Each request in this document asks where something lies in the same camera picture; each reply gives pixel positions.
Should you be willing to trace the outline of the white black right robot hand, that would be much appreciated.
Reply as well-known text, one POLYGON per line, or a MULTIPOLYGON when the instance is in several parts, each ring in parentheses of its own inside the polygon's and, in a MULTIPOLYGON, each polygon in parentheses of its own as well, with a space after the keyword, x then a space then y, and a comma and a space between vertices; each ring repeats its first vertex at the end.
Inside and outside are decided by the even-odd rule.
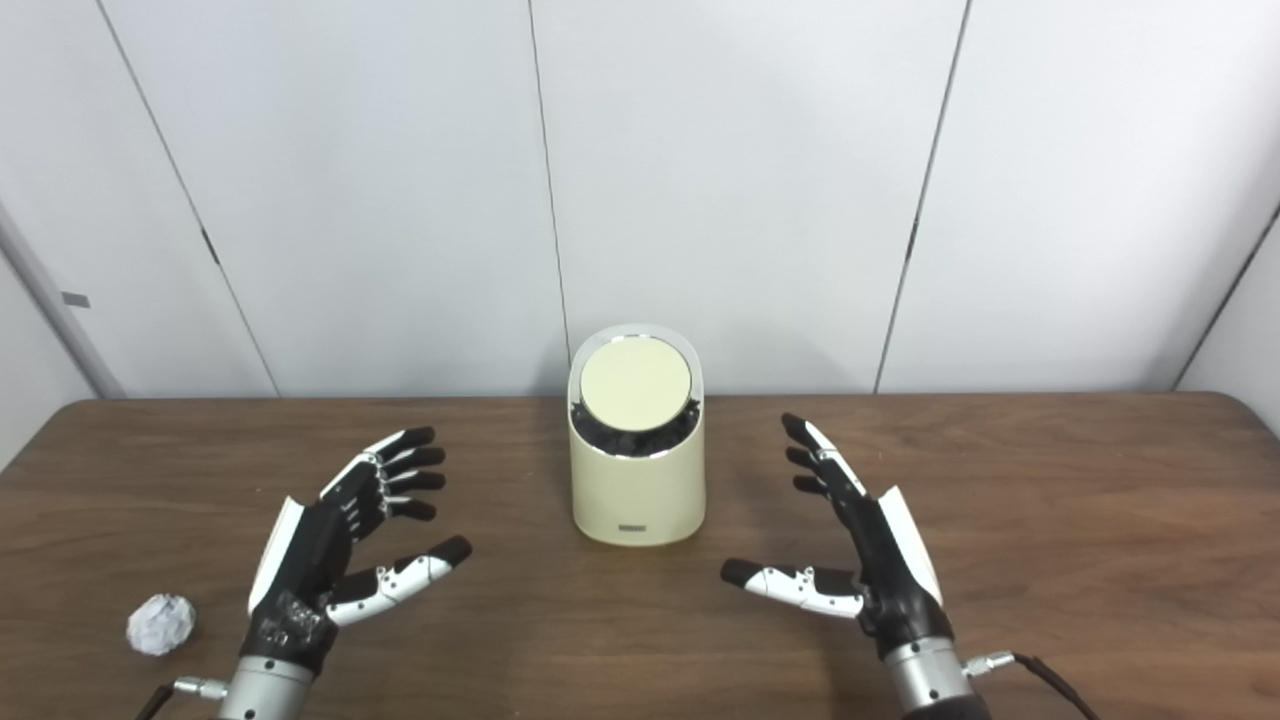
POLYGON ((854 620, 886 659, 902 646, 954 641, 931 556, 901 489, 869 493, 836 445, 812 421, 786 413, 781 423, 794 446, 790 462, 809 470, 794 487, 826 498, 850 534, 855 571, 765 565, 727 559, 723 582, 808 612, 854 620))

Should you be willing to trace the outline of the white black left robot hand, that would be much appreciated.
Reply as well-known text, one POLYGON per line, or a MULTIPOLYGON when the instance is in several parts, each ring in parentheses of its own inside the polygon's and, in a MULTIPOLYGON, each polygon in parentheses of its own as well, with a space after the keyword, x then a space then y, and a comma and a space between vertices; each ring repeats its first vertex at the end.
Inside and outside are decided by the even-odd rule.
POLYGON ((436 510, 417 489, 445 486, 445 460, 431 427, 398 430, 357 452, 311 503, 285 498, 247 601, 239 648, 278 667, 323 671, 339 630, 383 614, 439 582, 474 551, 453 536, 416 555, 349 570, 355 548, 385 521, 430 521, 436 510))

